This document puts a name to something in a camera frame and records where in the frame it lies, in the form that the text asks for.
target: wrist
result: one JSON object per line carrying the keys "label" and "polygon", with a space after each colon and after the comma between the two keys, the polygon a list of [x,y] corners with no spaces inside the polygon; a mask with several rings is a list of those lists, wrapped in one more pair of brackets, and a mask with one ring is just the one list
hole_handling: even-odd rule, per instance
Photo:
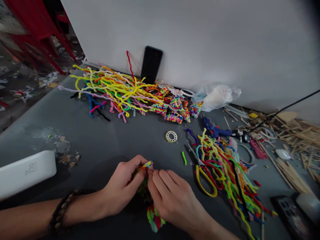
{"label": "wrist", "polygon": [[100,191],[77,196],[67,208],[63,218],[63,226],[69,227],[81,222],[94,222],[108,215],[103,205]]}
{"label": "wrist", "polygon": [[216,236],[218,225],[219,224],[207,214],[207,216],[203,218],[203,221],[201,221],[201,223],[199,222],[196,229],[191,229],[187,231],[187,233],[195,240],[213,239],[213,237]]}
{"label": "wrist", "polygon": [[89,195],[90,211],[86,222],[94,222],[111,215],[110,204],[101,190]]}

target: white plastic bag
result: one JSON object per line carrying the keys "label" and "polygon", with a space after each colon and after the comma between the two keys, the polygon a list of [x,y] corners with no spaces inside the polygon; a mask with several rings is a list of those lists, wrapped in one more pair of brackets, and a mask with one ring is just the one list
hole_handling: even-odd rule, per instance
{"label": "white plastic bag", "polygon": [[241,89],[230,88],[226,85],[208,83],[200,88],[196,96],[192,98],[194,103],[203,102],[202,111],[210,112],[213,109],[224,107],[237,99]]}

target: smartphone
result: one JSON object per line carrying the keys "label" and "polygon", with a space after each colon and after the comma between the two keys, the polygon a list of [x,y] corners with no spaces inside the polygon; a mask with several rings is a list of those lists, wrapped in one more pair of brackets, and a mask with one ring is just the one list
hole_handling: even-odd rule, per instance
{"label": "smartphone", "polygon": [[146,46],[144,50],[141,69],[141,79],[145,84],[154,84],[160,67],[163,51],[154,47]]}

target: gray table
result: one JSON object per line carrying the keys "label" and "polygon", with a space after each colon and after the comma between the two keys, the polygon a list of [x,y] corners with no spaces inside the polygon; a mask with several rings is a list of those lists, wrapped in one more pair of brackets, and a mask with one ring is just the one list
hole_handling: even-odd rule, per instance
{"label": "gray table", "polygon": [[[75,74],[80,76],[82,73],[77,70]],[[75,79],[67,77],[61,84],[74,89],[74,82]],[[43,150],[55,149],[55,138],[59,134],[63,134],[70,142],[67,154],[72,154],[74,157],[79,151],[80,161],[70,170],[68,165],[57,163],[58,172],[54,177],[4,201],[0,204],[1,208],[61,198],[76,188],[101,189],[120,161],[128,161],[135,155],[141,154],[146,159],[152,160],[156,169],[171,169],[187,180],[196,197],[216,221],[241,239],[247,238],[240,227],[241,224],[245,228],[244,224],[239,217],[233,215],[225,195],[218,194],[216,198],[210,198],[197,186],[193,174],[193,162],[183,144],[188,141],[194,142],[194,139],[186,134],[186,128],[192,129],[197,135],[202,133],[203,126],[199,119],[192,118],[191,123],[183,122],[178,125],[164,120],[156,113],[142,116],[137,112],[136,117],[131,115],[127,118],[127,123],[124,123],[122,119],[117,118],[117,114],[103,110],[111,119],[111,122],[107,122],[97,113],[95,118],[89,117],[86,97],[85,100],[70,99],[71,95],[70,92],[54,89],[0,135],[0,167]],[[221,109],[206,115],[215,120],[221,128],[227,129],[223,116],[228,115]],[[229,117],[228,119],[231,127],[242,123],[231,122]],[[165,140],[164,135],[169,130],[178,134],[176,143],[168,143]],[[181,151],[186,153],[188,162],[186,166],[183,164]],[[248,159],[248,153],[244,149],[239,148],[239,153],[243,159]],[[263,186],[258,192],[259,197],[265,207],[272,209],[270,197],[290,196],[293,191],[287,187],[270,160],[255,161],[258,166],[248,177],[250,180],[259,181]],[[302,176],[315,187],[306,172],[303,172]],[[157,234],[153,233],[146,217],[146,205],[142,202],[141,198],[136,197],[117,216],[95,223],[79,224],[70,234],[61,238],[128,239],[134,235],[142,239],[188,238],[184,232],[169,223]],[[265,239],[290,239],[279,218],[267,216],[267,219]],[[261,226],[256,222],[250,225],[253,236],[261,237]]]}

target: blue glue gun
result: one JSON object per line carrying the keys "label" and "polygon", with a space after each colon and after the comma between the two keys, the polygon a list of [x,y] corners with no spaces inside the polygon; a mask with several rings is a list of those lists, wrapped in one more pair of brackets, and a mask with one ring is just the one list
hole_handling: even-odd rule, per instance
{"label": "blue glue gun", "polygon": [[217,128],[214,126],[213,123],[211,123],[210,119],[207,118],[202,114],[202,122],[204,127],[207,129],[207,131],[210,132],[210,137],[217,138],[217,137],[230,137],[232,135],[232,132],[230,130],[221,130],[220,128]]}

